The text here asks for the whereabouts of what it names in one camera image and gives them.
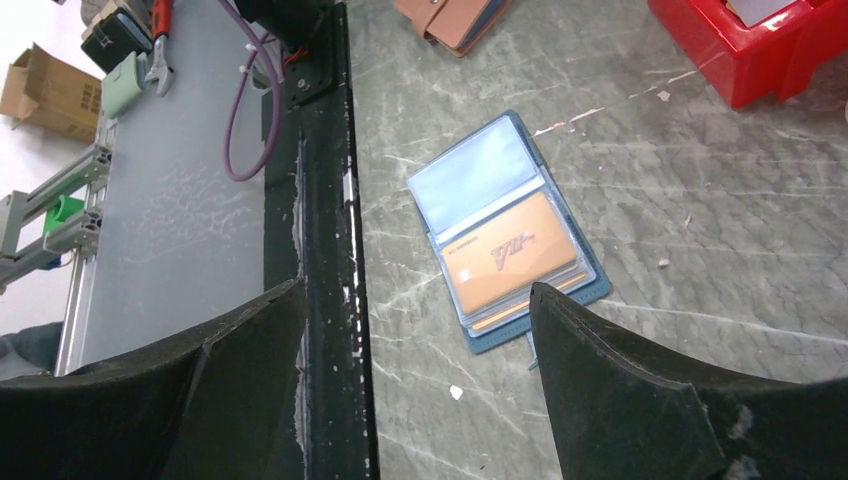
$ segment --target leather strap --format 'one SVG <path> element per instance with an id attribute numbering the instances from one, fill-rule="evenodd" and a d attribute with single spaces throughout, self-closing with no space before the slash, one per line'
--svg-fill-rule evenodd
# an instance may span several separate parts
<path id="1" fill-rule="evenodd" d="M 427 28 L 449 0 L 421 0 L 421 6 L 412 17 L 412 28 L 421 38 L 427 38 Z"/>

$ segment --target red container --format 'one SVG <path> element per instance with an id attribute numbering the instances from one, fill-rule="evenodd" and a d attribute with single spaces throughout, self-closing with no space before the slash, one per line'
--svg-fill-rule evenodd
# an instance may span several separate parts
<path id="1" fill-rule="evenodd" d="M 723 0 L 648 0 L 654 14 L 733 108 L 797 95 L 848 49 L 848 0 L 798 0 L 747 28 Z"/>

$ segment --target adjustable wrench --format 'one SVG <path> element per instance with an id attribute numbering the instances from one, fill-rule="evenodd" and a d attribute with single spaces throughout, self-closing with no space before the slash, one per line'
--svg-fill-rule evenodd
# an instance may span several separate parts
<path id="1" fill-rule="evenodd" d="M 164 97 L 174 83 L 174 69 L 168 65 L 168 35 L 171 33 L 171 0 L 153 1 L 153 63 L 144 76 L 147 83 L 156 82 L 156 94 Z"/>

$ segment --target marble tabletop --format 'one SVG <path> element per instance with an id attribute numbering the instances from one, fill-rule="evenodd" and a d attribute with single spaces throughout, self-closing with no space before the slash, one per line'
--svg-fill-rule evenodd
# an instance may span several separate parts
<path id="1" fill-rule="evenodd" d="M 848 374 L 848 55 L 734 112 L 645 2 L 517 0 L 464 59 L 349 6 L 383 478 L 561 477 L 528 343 L 468 351 L 406 186 L 506 109 L 613 282 L 592 310 L 725 368 Z"/>

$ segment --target red wrench handle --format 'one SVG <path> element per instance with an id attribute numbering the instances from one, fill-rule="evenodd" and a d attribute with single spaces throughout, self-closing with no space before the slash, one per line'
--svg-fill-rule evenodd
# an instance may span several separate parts
<path id="1" fill-rule="evenodd" d="M 153 38 L 171 33 L 171 0 L 153 0 Z"/>

